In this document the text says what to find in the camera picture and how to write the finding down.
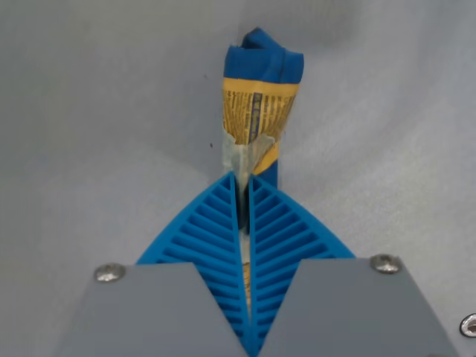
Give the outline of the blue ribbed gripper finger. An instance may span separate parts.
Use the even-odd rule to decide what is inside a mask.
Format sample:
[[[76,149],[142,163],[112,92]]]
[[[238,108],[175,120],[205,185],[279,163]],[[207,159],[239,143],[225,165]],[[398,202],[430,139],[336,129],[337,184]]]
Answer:
[[[399,257],[355,257],[260,178],[248,195],[255,356],[455,355]]]
[[[235,178],[223,176],[136,264],[97,267],[57,356],[247,356]]]

